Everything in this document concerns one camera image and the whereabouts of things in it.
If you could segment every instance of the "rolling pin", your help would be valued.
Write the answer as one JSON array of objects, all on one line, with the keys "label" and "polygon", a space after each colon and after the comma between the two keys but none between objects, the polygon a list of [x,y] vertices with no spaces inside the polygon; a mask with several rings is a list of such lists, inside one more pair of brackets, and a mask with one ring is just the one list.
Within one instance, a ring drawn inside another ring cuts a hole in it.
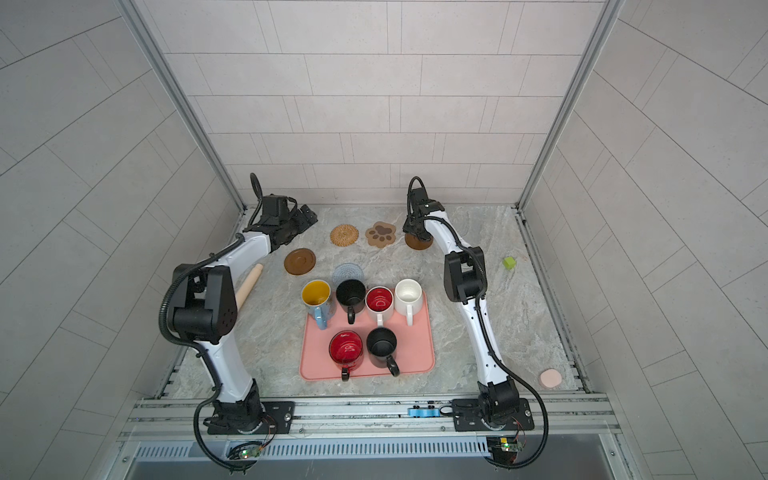
[{"label": "rolling pin", "polygon": [[262,270],[264,270],[264,265],[257,263],[250,273],[248,273],[248,276],[245,277],[240,288],[237,289],[237,293],[235,293],[235,302],[237,303],[238,310],[243,306],[243,303],[245,303],[245,299],[248,298],[250,291],[253,290],[253,286],[256,285],[256,280],[261,276]]}]

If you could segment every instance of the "wooden coaster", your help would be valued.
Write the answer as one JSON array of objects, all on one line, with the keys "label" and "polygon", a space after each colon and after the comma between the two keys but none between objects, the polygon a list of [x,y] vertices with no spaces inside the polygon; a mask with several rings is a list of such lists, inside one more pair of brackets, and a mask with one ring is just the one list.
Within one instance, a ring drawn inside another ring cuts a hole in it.
[{"label": "wooden coaster", "polygon": [[357,241],[358,235],[355,227],[345,223],[331,230],[331,242],[337,247],[348,247]]},{"label": "wooden coaster", "polygon": [[426,250],[432,245],[433,241],[435,241],[434,237],[430,238],[426,242],[422,242],[421,240],[416,238],[414,235],[411,235],[410,233],[406,233],[406,245],[408,245],[414,250]]},{"label": "wooden coaster", "polygon": [[317,258],[315,253],[308,248],[299,248],[286,256],[283,266],[291,275],[303,275],[315,267]]}]

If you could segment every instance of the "mug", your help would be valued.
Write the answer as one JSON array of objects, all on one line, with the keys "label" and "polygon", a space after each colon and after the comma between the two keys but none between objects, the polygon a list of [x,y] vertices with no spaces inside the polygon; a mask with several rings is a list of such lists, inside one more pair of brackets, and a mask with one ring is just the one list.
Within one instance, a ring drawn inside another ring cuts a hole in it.
[{"label": "mug", "polygon": [[328,328],[328,319],[336,312],[331,286],[323,280],[312,280],[301,289],[301,300],[317,322],[317,327],[321,330]]},{"label": "mug", "polygon": [[392,376],[400,375],[400,368],[395,361],[397,337],[395,333],[383,326],[371,330],[366,338],[366,346],[371,353],[371,363],[380,369],[387,368]]},{"label": "mug", "polygon": [[346,310],[346,319],[350,325],[355,322],[355,314],[366,306],[366,286],[360,280],[344,280],[336,288],[336,299]]},{"label": "mug", "polygon": [[372,319],[384,326],[384,322],[392,318],[395,312],[395,304],[392,292],[385,286],[375,286],[366,295],[366,307]]},{"label": "mug", "polygon": [[352,330],[338,332],[328,345],[328,353],[341,367],[341,380],[349,380],[349,373],[362,363],[362,339]]},{"label": "mug", "polygon": [[424,295],[416,280],[406,278],[395,286],[395,310],[405,316],[408,326],[413,326],[413,316],[422,311]]}]

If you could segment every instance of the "pink silicone mat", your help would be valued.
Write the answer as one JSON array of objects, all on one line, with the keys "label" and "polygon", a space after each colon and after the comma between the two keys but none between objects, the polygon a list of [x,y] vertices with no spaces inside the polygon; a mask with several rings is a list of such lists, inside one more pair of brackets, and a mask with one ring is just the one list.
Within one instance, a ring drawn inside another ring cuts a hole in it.
[{"label": "pink silicone mat", "polygon": [[[435,348],[432,346],[432,327],[429,325],[429,308],[424,293],[424,306],[413,316],[413,326],[408,326],[406,318],[394,312],[392,318],[384,322],[384,326],[397,336],[395,361],[400,367],[400,374],[425,373],[435,366]],[[305,380],[334,380],[341,379],[341,368],[331,360],[328,345],[334,335],[342,330],[352,330],[360,335],[363,347],[362,365],[354,369],[349,376],[391,375],[389,370],[374,366],[366,348],[366,337],[376,328],[376,321],[371,319],[363,310],[355,317],[355,324],[346,321],[346,311],[336,303],[336,314],[328,320],[328,328],[321,330],[315,319],[306,316],[304,329],[304,346],[301,350],[301,365],[299,374]]]}]

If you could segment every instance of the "white wall tile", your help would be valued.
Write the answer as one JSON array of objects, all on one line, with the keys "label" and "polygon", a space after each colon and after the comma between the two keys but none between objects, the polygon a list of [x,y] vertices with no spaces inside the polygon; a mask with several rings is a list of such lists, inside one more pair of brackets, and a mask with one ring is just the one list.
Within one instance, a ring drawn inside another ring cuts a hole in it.
[{"label": "white wall tile", "polygon": [[603,151],[603,144],[574,112],[560,135],[558,149],[583,182]]},{"label": "white wall tile", "polygon": [[154,201],[181,227],[214,177],[208,161],[197,150],[176,170]]},{"label": "white wall tile", "polygon": [[225,165],[268,164],[262,160],[250,134],[211,134],[216,153]]},{"label": "white wall tile", "polygon": [[596,3],[526,3],[513,54],[581,55],[602,5]]},{"label": "white wall tile", "polygon": [[656,301],[743,442],[762,442],[768,349],[700,264],[654,293]]},{"label": "white wall tile", "polygon": [[565,316],[565,323],[568,326],[568,330],[571,332],[573,344],[576,347],[576,353],[581,358],[581,364],[588,365],[600,358],[600,353],[598,353],[598,349],[594,345],[592,335],[589,333],[587,323],[584,320],[584,316],[581,315],[581,311],[571,292],[568,281],[565,279],[559,261],[554,262],[547,271],[547,275],[549,276],[555,297],[558,299],[563,315]]},{"label": "white wall tile", "polygon": [[196,97],[196,99],[213,133],[290,133],[292,131],[282,97]]},{"label": "white wall tile", "polygon": [[269,53],[281,53],[283,49],[280,47],[280,39],[277,37],[275,22],[272,20],[270,3],[264,0],[256,0],[253,2],[253,7],[256,9],[256,14],[259,17],[259,26],[261,27],[262,35],[264,35],[267,51]]},{"label": "white wall tile", "polygon": [[692,61],[674,62],[643,111],[738,198],[768,178],[768,105]]},{"label": "white wall tile", "polygon": [[315,95],[418,95],[421,65],[418,55],[306,55]]},{"label": "white wall tile", "polygon": [[476,187],[523,188],[531,175],[531,165],[483,164]]},{"label": "white wall tile", "polygon": [[387,132],[388,97],[296,97],[306,132]]},{"label": "white wall tile", "polygon": [[76,407],[116,416],[157,338],[157,305],[163,297],[146,288]]},{"label": "white wall tile", "polygon": [[518,153],[520,134],[447,134],[444,164],[511,164]]},{"label": "white wall tile", "polygon": [[[0,48],[2,48],[3,38],[5,37],[0,34]],[[104,57],[101,56],[101,53],[96,49],[91,39],[88,38],[87,32],[73,37],[72,41],[78,48],[80,48],[80,51],[83,52],[83,55],[88,59],[88,63],[91,64],[94,70],[98,73],[98,76],[101,77],[101,80],[103,80],[105,84],[107,84],[112,93],[123,88],[123,84],[120,83],[112,69],[107,65],[107,62],[104,61]]]},{"label": "white wall tile", "polygon": [[[107,351],[90,340],[58,329],[12,392],[0,405],[4,435],[0,439],[6,458],[3,473],[9,478],[29,478],[58,433],[83,387]],[[55,392],[55,401],[51,394]],[[34,416],[35,434],[29,435]]]},{"label": "white wall tile", "polygon": [[545,134],[558,113],[559,97],[502,97],[496,105],[491,132]]},{"label": "white wall tile", "polygon": [[179,264],[197,261],[212,229],[213,224],[206,218],[202,209],[197,207],[192,210],[160,265],[157,266],[155,271],[157,276],[170,283],[174,278],[174,269]]},{"label": "white wall tile", "polygon": [[627,172],[719,285],[768,260],[768,227],[661,130]]},{"label": "white wall tile", "polygon": [[283,53],[386,53],[385,2],[271,2]]},{"label": "white wall tile", "polygon": [[88,192],[46,147],[0,177],[0,278],[5,278]]},{"label": "white wall tile", "polygon": [[343,164],[315,165],[315,177],[320,188],[355,188],[389,186],[389,165]]},{"label": "white wall tile", "polygon": [[0,71],[0,147],[21,160],[110,94],[73,41],[9,65]]},{"label": "white wall tile", "polygon": [[741,316],[764,343],[768,343],[768,263],[723,287]]},{"label": "white wall tile", "polygon": [[101,248],[107,255],[112,254],[114,249],[118,248],[118,242],[114,241],[112,237],[107,235],[107,233],[99,228],[98,225],[91,222],[76,208],[73,208],[72,211],[64,217],[64,222],[80,235],[89,239],[96,247]]},{"label": "white wall tile", "polygon": [[768,4],[760,0],[653,2],[639,29],[723,78],[766,31]]},{"label": "white wall tile", "polygon": [[594,72],[575,110],[622,167],[654,129],[653,122]]},{"label": "white wall tile", "polygon": [[627,416],[642,452],[678,450],[664,411],[654,397],[643,371],[632,356],[618,322],[611,322],[594,334],[605,369]]},{"label": "white wall tile", "polygon": [[145,1],[170,53],[266,53],[252,2]]},{"label": "white wall tile", "polygon": [[120,16],[110,2],[9,0],[0,6],[0,30],[24,55]]},{"label": "white wall tile", "polygon": [[208,82],[200,69],[197,59],[191,53],[169,53],[165,59],[187,95],[211,95]]},{"label": "white wall tile", "polygon": [[240,188],[250,188],[250,173],[259,177],[263,186],[270,188],[309,188],[306,175],[301,165],[232,165],[233,180],[240,183]]},{"label": "white wall tile", "polygon": [[404,2],[402,53],[495,55],[509,5],[515,4]]},{"label": "white wall tile", "polygon": [[594,70],[623,96],[634,100],[667,49],[624,22],[616,22]]},{"label": "white wall tile", "polygon": [[520,95],[560,97],[568,85],[581,59],[579,55],[533,55],[525,72]]},{"label": "white wall tile", "polygon": [[85,290],[75,311],[119,330],[173,239],[150,214],[143,214]]},{"label": "white wall tile", "polygon": [[273,164],[343,164],[338,134],[262,134]]},{"label": "white wall tile", "polygon": [[676,379],[679,376],[695,371],[696,366],[690,360],[690,357],[685,350],[680,353],[675,353],[666,359],[659,360],[643,369],[645,378],[648,379],[650,386],[658,385],[659,383]]},{"label": "white wall tile", "polygon": [[198,54],[214,95],[309,95],[303,55]]},{"label": "white wall tile", "polygon": [[682,247],[661,265],[654,268],[648,275],[644,276],[643,281],[650,292],[653,293],[660,286],[672,280],[678,273],[694,263],[696,263],[696,257],[688,250],[688,247]]},{"label": "white wall tile", "polygon": [[[745,478],[759,480],[749,452],[733,430],[728,418],[712,396],[699,373],[681,376],[654,387],[654,393],[667,414],[697,478]],[[724,457],[716,457],[701,448],[702,435],[717,431]]]},{"label": "white wall tile", "polygon": [[69,416],[65,420],[64,425],[61,426],[61,429],[69,430],[70,432],[107,435],[113,421],[114,417],[109,415],[72,409],[72,411],[69,412]]},{"label": "white wall tile", "polygon": [[603,216],[567,164],[563,166],[551,190],[576,236],[576,241],[584,249],[605,225]]},{"label": "white wall tile", "polygon": [[571,284],[576,302],[584,321],[588,322],[608,305],[598,281],[594,278],[589,263],[576,243],[568,225],[565,225],[557,237],[552,240],[552,247],[558,255],[568,283]]},{"label": "white wall tile", "polygon": [[147,89],[135,81],[66,127],[47,145],[95,187],[162,121],[163,114]]},{"label": "white wall tile", "polygon": [[88,38],[123,85],[150,69],[149,62],[122,18],[89,30]]},{"label": "white wall tile", "polygon": [[641,367],[683,350],[615,237],[605,242],[589,265]]},{"label": "white wall tile", "polygon": [[616,160],[608,161],[589,194],[640,276],[648,275],[683,246]]},{"label": "white wall tile", "polygon": [[435,134],[352,134],[356,164],[424,164],[432,161]]},{"label": "white wall tile", "polygon": [[403,97],[401,131],[477,133],[484,107],[484,97]]},{"label": "white wall tile", "polygon": [[94,322],[74,310],[67,315],[63,322],[61,322],[61,328],[76,333],[99,345],[106,346],[107,348],[109,348],[112,344],[112,340],[114,340],[115,336],[118,334],[114,330],[108,329],[106,326]]},{"label": "white wall tile", "polygon": [[85,196],[78,210],[120,242],[170,176],[157,152],[142,141]]},{"label": "white wall tile", "polygon": [[[107,258],[60,223],[0,284],[4,331],[0,391],[11,391]],[[51,271],[67,272],[67,282]],[[41,293],[45,293],[44,302]]]},{"label": "white wall tile", "polygon": [[82,478],[103,441],[101,435],[60,430],[35,469],[32,480],[62,478],[62,471],[70,478]]},{"label": "white wall tile", "polygon": [[527,55],[423,58],[422,95],[517,95],[530,59]]},{"label": "white wall tile", "polygon": [[694,473],[682,450],[646,453],[644,457],[650,472],[654,475],[692,475]]}]

